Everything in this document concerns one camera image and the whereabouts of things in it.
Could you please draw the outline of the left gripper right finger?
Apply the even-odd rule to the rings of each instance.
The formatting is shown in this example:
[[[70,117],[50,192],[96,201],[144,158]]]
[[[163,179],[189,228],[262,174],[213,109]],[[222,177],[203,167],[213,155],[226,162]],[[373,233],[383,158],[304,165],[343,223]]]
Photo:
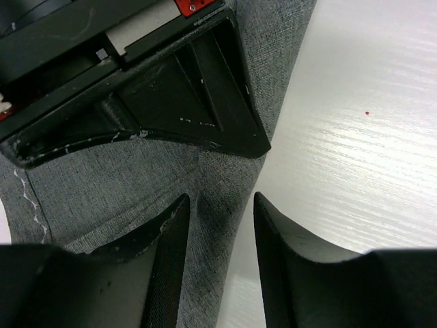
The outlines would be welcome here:
[[[435,327],[436,250],[337,246],[253,199],[268,327]]]

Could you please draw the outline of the grey cloth napkin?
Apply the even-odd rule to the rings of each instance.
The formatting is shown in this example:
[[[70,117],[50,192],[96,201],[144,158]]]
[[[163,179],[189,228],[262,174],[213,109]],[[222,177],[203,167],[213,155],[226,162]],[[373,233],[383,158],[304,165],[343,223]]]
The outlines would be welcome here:
[[[228,1],[238,21],[255,106],[272,137],[314,1]],[[13,243],[91,251],[191,199],[179,327],[214,327],[229,261],[263,159],[168,141],[122,141],[33,170],[1,160]]]

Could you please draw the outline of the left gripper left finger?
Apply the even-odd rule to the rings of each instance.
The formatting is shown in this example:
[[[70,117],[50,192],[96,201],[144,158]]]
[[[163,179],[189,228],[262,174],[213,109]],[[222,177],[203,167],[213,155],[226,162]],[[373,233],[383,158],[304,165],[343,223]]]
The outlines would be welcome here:
[[[190,220],[181,195],[157,217],[95,249],[1,247],[2,327],[175,327]]]

